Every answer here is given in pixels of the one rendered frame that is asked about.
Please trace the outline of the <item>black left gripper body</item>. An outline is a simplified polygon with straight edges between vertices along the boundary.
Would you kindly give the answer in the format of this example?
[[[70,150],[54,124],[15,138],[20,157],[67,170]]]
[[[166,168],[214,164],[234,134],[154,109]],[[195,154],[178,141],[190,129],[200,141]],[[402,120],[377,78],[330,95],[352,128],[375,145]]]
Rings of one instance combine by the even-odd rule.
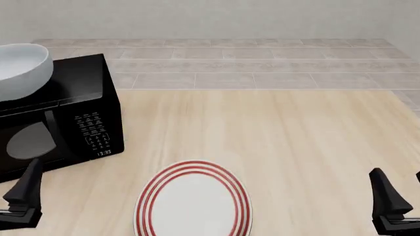
[[[0,230],[35,228],[41,216],[42,212],[36,208],[30,208],[26,212],[0,210]]]

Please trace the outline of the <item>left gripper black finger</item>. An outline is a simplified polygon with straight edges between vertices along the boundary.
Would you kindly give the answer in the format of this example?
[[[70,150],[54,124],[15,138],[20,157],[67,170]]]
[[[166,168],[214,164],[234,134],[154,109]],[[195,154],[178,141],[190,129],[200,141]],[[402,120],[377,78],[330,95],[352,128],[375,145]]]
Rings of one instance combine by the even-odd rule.
[[[3,212],[41,211],[40,189],[43,163],[33,159],[17,183],[4,194],[9,209]]]

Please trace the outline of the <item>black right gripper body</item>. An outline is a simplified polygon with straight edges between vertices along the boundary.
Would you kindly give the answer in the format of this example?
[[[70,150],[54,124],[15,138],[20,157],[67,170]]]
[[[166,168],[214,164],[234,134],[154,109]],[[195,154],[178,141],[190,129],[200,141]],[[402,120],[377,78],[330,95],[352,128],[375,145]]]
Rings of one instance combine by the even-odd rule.
[[[378,233],[382,236],[420,236],[420,218],[403,218],[389,220],[385,216],[378,216],[372,220]]]

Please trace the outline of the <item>white bowl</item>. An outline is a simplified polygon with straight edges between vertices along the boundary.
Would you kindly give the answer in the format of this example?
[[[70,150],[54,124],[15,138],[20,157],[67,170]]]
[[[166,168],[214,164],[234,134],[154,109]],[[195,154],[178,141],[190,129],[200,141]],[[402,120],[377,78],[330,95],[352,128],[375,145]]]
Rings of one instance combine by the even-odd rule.
[[[19,100],[45,86],[53,74],[53,59],[42,45],[0,46],[0,102]]]

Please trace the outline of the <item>white plate with red rings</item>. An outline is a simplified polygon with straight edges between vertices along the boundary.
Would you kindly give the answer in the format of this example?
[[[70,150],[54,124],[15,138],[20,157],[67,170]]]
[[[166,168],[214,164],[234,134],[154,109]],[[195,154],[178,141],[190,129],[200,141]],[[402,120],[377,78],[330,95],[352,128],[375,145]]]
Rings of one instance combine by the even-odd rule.
[[[135,236],[251,236],[253,208],[240,180],[209,161],[174,163],[143,187]]]

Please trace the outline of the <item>black microwave oven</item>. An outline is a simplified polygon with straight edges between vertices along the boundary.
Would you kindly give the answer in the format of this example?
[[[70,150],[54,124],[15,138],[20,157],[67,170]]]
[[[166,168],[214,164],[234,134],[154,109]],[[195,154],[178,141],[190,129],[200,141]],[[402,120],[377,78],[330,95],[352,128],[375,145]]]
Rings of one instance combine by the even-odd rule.
[[[0,102],[0,183],[20,178],[31,159],[49,171],[124,150],[121,106],[104,55],[55,60],[53,66],[37,92]],[[31,159],[13,157],[9,142]]]

